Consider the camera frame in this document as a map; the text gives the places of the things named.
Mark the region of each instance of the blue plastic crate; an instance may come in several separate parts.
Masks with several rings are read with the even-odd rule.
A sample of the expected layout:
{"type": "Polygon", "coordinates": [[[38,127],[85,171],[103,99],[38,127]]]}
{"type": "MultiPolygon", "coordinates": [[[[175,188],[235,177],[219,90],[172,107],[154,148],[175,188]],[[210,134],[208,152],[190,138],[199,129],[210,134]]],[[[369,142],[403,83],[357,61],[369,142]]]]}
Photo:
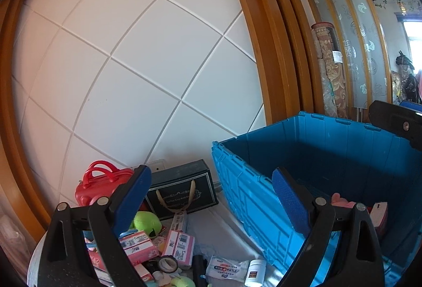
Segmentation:
{"type": "MultiPolygon", "coordinates": [[[[365,205],[388,202],[381,240],[386,286],[413,259],[422,225],[422,154],[409,141],[370,124],[300,112],[262,129],[214,142],[213,159],[231,210],[285,273],[304,238],[274,193],[271,175],[284,166],[314,196],[341,196],[365,205]]],[[[333,234],[313,285],[323,282],[338,236],[333,234]]]]}

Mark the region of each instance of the white bottle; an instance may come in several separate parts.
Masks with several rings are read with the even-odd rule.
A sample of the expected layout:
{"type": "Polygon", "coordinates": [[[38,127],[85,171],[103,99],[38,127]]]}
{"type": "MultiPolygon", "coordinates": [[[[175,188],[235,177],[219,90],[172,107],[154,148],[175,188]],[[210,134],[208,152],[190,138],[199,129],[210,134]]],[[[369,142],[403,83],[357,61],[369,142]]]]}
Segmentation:
{"type": "Polygon", "coordinates": [[[246,274],[246,287],[262,287],[265,278],[265,268],[267,263],[265,260],[252,260],[246,274]]]}

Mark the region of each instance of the red handbag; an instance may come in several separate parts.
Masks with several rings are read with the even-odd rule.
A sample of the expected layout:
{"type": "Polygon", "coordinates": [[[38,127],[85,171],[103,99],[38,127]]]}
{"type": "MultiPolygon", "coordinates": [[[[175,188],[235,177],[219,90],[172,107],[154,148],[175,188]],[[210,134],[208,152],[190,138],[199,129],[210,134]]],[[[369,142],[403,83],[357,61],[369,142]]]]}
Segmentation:
{"type": "Polygon", "coordinates": [[[118,185],[125,184],[133,175],[130,168],[118,169],[107,161],[95,161],[85,172],[82,181],[76,187],[75,199],[79,206],[89,206],[95,203],[102,196],[110,197],[118,185]],[[102,164],[107,168],[96,167],[102,164]],[[104,174],[92,176],[92,172],[99,171],[104,174]]]}

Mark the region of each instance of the green ball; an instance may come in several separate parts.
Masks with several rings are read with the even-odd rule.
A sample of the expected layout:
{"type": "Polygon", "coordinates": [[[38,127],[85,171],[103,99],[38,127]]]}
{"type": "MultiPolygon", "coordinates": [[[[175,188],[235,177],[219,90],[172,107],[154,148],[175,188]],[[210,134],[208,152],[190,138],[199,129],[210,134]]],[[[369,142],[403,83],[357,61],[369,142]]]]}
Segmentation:
{"type": "Polygon", "coordinates": [[[157,236],[162,228],[158,217],[154,213],[147,211],[138,211],[133,224],[138,231],[145,231],[150,238],[157,236]]]}
{"type": "Polygon", "coordinates": [[[195,287],[195,283],[186,276],[176,276],[171,279],[171,287],[195,287]]]}

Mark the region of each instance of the silver screw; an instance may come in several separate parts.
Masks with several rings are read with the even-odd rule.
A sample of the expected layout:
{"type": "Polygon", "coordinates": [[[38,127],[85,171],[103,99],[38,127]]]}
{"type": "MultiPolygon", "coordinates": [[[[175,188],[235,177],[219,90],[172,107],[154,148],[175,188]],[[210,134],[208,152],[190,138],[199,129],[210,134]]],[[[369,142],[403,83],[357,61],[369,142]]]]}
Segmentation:
{"type": "Polygon", "coordinates": [[[108,198],[106,196],[102,196],[97,200],[97,204],[104,206],[108,203],[108,198]]]}
{"type": "Polygon", "coordinates": [[[325,205],[327,204],[326,199],[321,198],[321,197],[316,198],[316,199],[315,199],[315,202],[316,202],[316,204],[317,204],[317,205],[319,205],[319,206],[325,206],[325,205]]]}
{"type": "Polygon", "coordinates": [[[60,203],[57,205],[57,210],[58,211],[64,211],[67,208],[67,203],[60,203]]]}
{"type": "Polygon", "coordinates": [[[366,206],[365,206],[364,204],[361,204],[361,203],[356,204],[356,208],[357,208],[359,211],[364,211],[364,210],[366,210],[366,206]]]}

